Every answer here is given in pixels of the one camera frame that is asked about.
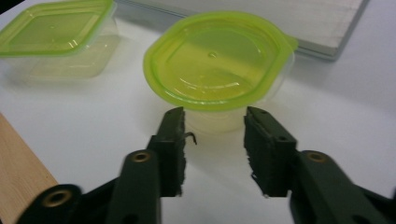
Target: plastic container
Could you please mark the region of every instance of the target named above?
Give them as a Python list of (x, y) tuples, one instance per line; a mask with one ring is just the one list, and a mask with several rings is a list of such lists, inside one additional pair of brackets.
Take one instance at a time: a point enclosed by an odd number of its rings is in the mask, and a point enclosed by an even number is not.
[(29, 7), (0, 32), (0, 59), (16, 77), (97, 76), (120, 42), (115, 8), (112, 0)]
[[(202, 13), (177, 22), (148, 49), (144, 72), (160, 97), (192, 111), (187, 115), (191, 126), (205, 126), (193, 121), (199, 115), (213, 118), (212, 128), (227, 131), (233, 120), (243, 123), (246, 106), (272, 89), (282, 69), (290, 70), (297, 45), (261, 17)], [(224, 119), (227, 113), (231, 119)]]
[[(294, 54), (290, 55), (283, 69), (280, 71), (270, 90), (257, 102), (251, 105), (262, 107), (279, 90), (285, 76), (290, 73), (294, 65)], [(243, 117), (247, 113), (247, 107), (241, 106), (236, 109), (225, 111), (197, 111), (187, 110), (187, 124), (200, 133), (227, 133), (239, 130), (244, 126)]]

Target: white background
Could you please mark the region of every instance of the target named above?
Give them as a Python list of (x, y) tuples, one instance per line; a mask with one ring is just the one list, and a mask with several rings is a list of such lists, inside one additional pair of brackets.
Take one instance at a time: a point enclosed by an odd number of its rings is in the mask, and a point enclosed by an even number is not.
[[(4, 27), (26, 0), (0, 16)], [(396, 187), (396, 2), (372, 0), (337, 62), (296, 55), (263, 106), (299, 140), (332, 156), (358, 185), (390, 197)], [(98, 77), (67, 83), (12, 80), (0, 62), (0, 112), (59, 183), (94, 189), (144, 149), (173, 108), (149, 88), (146, 49), (179, 18), (119, 3), (122, 38)], [(250, 179), (243, 131), (197, 134), (186, 146), (181, 198), (163, 200), (163, 223), (293, 223), (288, 199), (264, 199)]]

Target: brass screw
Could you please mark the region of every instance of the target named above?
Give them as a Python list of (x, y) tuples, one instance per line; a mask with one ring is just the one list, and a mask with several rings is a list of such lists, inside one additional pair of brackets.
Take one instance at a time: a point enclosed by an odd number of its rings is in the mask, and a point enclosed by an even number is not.
[(72, 192), (67, 189), (60, 189), (47, 195), (43, 201), (45, 207), (56, 207), (67, 201), (72, 197)]
[(140, 152), (132, 157), (132, 161), (135, 162), (144, 162), (144, 161), (148, 161), (149, 159), (150, 159), (150, 155), (147, 152)]
[(327, 160), (326, 156), (319, 152), (309, 152), (306, 156), (309, 160), (315, 162), (325, 162)]

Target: lime green lid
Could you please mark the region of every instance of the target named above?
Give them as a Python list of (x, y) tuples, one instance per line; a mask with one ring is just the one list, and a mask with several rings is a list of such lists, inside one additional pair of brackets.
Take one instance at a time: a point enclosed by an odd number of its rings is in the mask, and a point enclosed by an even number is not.
[(65, 1), (25, 9), (0, 32), (0, 57), (75, 52), (96, 35), (112, 0)]
[(171, 104), (234, 109), (267, 93), (297, 45), (261, 17), (202, 13), (177, 22), (148, 49), (144, 72), (150, 87)]

